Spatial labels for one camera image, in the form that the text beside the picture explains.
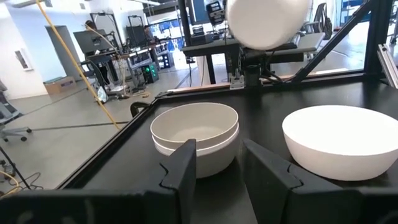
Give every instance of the white bowl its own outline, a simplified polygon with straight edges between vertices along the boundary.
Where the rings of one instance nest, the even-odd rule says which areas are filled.
[[[238,148],[237,112],[219,103],[194,103],[168,110],[153,120],[156,149],[169,156],[188,139],[197,140],[197,178],[217,174],[233,161]]]
[[[368,180],[398,158],[398,121],[352,106],[314,106],[282,123],[287,147],[305,169],[336,180]]]

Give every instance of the cardboard box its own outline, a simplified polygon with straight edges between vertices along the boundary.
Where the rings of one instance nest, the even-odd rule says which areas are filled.
[[[60,77],[44,82],[44,86],[47,89],[49,95],[51,95],[75,88],[76,82],[73,77]]]

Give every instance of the gray floor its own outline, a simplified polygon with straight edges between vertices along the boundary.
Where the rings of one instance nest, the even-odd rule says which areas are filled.
[[[351,31],[350,35],[314,71],[363,68],[366,48],[366,35],[363,30],[366,30],[366,27],[360,25]],[[185,64],[183,54],[177,55],[176,67],[162,70],[159,74],[160,80],[148,85],[147,91],[150,92],[148,98],[137,96],[105,104],[116,121],[131,120],[129,107],[134,101],[151,102],[162,91],[201,85],[201,74],[196,65],[192,65],[192,83],[190,83],[187,76],[189,68]],[[398,58],[398,50],[394,52],[394,57]],[[213,58],[217,82],[227,82],[223,56],[216,55]],[[272,70],[279,75],[294,74],[306,63],[308,60],[272,65]],[[78,83],[76,89],[59,95],[12,100],[11,103],[25,115],[7,124],[7,128],[29,126],[36,131],[29,134],[26,142],[10,138],[8,143],[0,141],[0,146],[11,156],[25,177],[40,172],[42,175],[35,184],[46,189],[56,187],[117,132],[116,127],[110,124],[109,118],[94,102],[90,92],[86,91],[84,83]],[[89,127],[68,128],[68,126]],[[1,191],[6,192],[11,188],[8,183],[0,183]]]

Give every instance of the black table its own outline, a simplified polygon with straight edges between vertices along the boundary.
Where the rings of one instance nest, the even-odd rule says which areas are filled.
[[[296,110],[315,105],[350,105],[398,119],[398,91],[364,76],[270,86],[258,91],[221,87],[176,93],[155,100],[141,111],[59,189],[131,189],[164,158],[150,135],[154,118],[173,107],[204,101],[233,107],[239,114],[239,138],[251,139],[291,162],[294,161],[284,141],[282,121]],[[398,162],[372,180],[331,182],[341,187],[398,187]],[[191,223],[257,223],[237,160],[223,172],[197,180]]]
[[[245,49],[246,61],[244,63],[248,65],[257,64],[266,58],[266,60],[269,60],[268,69],[271,70],[272,63],[303,62],[304,54],[315,53],[324,36],[324,33],[307,34],[300,38],[300,42],[296,49],[291,49],[289,44],[285,44],[286,47],[281,45],[276,49],[267,51]],[[227,73],[234,73],[238,68],[239,48],[240,43],[236,39],[224,39],[216,40],[209,44],[183,47],[181,51],[188,57],[205,55],[209,70],[210,83],[216,84],[211,56],[213,54],[225,54]]]
[[[210,83],[216,84],[213,60],[211,59],[211,56],[214,54],[226,54],[226,62],[228,61],[229,57],[231,58],[232,62],[232,68],[229,72],[233,72],[238,67],[239,48],[240,43],[236,39],[220,39],[209,44],[183,47],[181,51],[184,52],[185,56],[187,57],[206,56]]]

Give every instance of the bowl rim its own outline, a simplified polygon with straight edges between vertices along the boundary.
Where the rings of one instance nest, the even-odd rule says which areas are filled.
[[[164,138],[160,138],[158,135],[156,135],[156,134],[153,132],[152,127],[153,127],[155,121],[156,121],[159,117],[161,117],[163,114],[166,114],[166,113],[168,113],[168,112],[170,112],[170,111],[172,111],[172,110],[176,110],[176,109],[182,108],[182,107],[184,107],[184,106],[191,106],[191,105],[221,105],[221,106],[224,106],[224,107],[226,107],[226,108],[231,109],[232,111],[234,111],[234,113],[235,113],[235,115],[236,115],[236,120],[235,120],[234,124],[233,124],[232,126],[230,126],[227,130],[223,131],[223,132],[220,133],[220,134],[217,134],[216,136],[212,136],[212,137],[209,137],[209,138],[206,138],[206,139],[197,140],[197,142],[203,142],[203,141],[207,141],[207,140],[210,140],[210,139],[213,139],[213,138],[217,138],[218,136],[222,136],[223,134],[225,134],[225,133],[227,133],[228,131],[230,131],[231,129],[233,129],[233,128],[236,126],[236,124],[238,123],[238,121],[239,121],[238,112],[236,112],[236,110],[235,110],[234,108],[232,108],[232,107],[230,107],[230,106],[228,106],[228,105],[225,105],[225,104],[222,104],[222,103],[206,103],[206,102],[202,102],[202,103],[189,103],[189,104],[186,104],[186,105],[176,106],[176,107],[171,108],[171,109],[169,109],[169,110],[167,110],[167,111],[164,111],[163,113],[161,113],[160,115],[158,115],[158,116],[152,121],[152,123],[150,124],[150,132],[151,132],[151,134],[152,134],[153,136],[155,136],[157,139],[160,139],[160,140],[165,141],[165,142],[177,143],[177,144],[184,143],[185,141],[171,141],[171,140],[167,140],[167,139],[164,139]]]
[[[309,108],[319,108],[319,107],[328,107],[328,106],[334,106],[334,107],[340,107],[340,108],[347,108],[347,107],[348,107],[348,108],[355,108],[355,109],[360,109],[360,110],[371,111],[372,113],[377,113],[377,114],[380,114],[380,115],[382,115],[382,116],[388,117],[388,118],[390,118],[391,120],[394,120],[395,122],[398,123],[398,120],[396,120],[395,118],[393,118],[393,117],[391,117],[391,116],[388,116],[388,115],[386,115],[386,114],[384,114],[384,113],[382,113],[382,112],[378,112],[378,111],[375,111],[375,110],[370,110],[370,109],[362,108],[362,107],[358,107],[358,106],[347,106],[347,105],[316,105],[316,106],[309,106],[309,107],[306,107],[306,108],[302,108],[302,109],[296,110],[296,111],[294,111],[294,112],[291,112],[289,115],[287,115],[287,116],[285,117],[285,119],[283,120],[283,122],[282,122],[282,130],[283,130],[283,132],[284,132],[284,135],[288,136],[292,141],[296,142],[297,144],[299,144],[299,145],[301,145],[301,146],[303,146],[303,147],[306,147],[307,149],[311,149],[311,150],[318,151],[318,152],[322,152],[322,153],[327,153],[327,154],[330,154],[330,155],[337,155],[337,156],[347,156],[347,157],[351,157],[351,156],[353,156],[353,157],[358,157],[358,156],[361,156],[361,157],[365,157],[365,156],[379,156],[379,155],[383,155],[383,154],[390,153],[390,152],[394,152],[394,151],[398,150],[398,147],[396,147],[396,148],[394,148],[394,149],[387,149],[387,150],[385,150],[385,151],[383,151],[383,152],[379,152],[379,153],[367,153],[367,154],[361,154],[361,155],[359,155],[359,154],[355,155],[355,154],[342,154],[342,153],[335,153],[335,152],[326,152],[326,151],[322,151],[322,150],[319,150],[319,149],[315,149],[315,148],[312,147],[312,146],[306,146],[305,144],[302,144],[302,141],[296,140],[296,139],[292,138],[290,135],[287,134],[287,132],[286,132],[286,130],[285,130],[285,126],[286,126],[285,122],[286,122],[286,119],[287,119],[290,115],[292,115],[292,114],[294,114],[294,113],[296,113],[296,112],[298,112],[298,111],[302,111],[302,110],[309,109]]]
[[[217,150],[214,150],[214,148],[216,148],[216,147],[218,147],[218,146],[220,146],[220,145],[222,145],[222,144],[225,144],[225,143],[228,142],[228,141],[233,141],[233,140],[235,140],[235,139],[239,136],[239,132],[240,132],[240,128],[239,128],[239,126],[238,126],[238,127],[236,128],[236,130],[234,131],[234,134],[231,135],[228,139],[224,140],[223,142],[220,142],[220,143],[218,143],[218,144],[216,144],[216,145],[214,145],[214,146],[210,146],[210,147],[207,147],[207,148],[197,149],[197,156],[198,156],[198,157],[200,157],[200,156],[205,156],[205,155],[209,155],[209,154],[212,154],[212,153],[214,153],[214,152],[217,152],[217,151],[219,151],[219,150],[222,150],[222,148],[217,149]],[[154,139],[154,137],[152,137],[152,140],[154,141],[155,145],[160,146],[160,147],[161,147],[163,150],[165,150],[165,151],[169,151],[169,152],[173,153],[173,152],[176,150],[176,149],[170,149],[170,148],[168,148],[168,147],[165,147],[165,146],[161,145],[160,143],[158,143],[158,142],[156,141],[156,139]]]

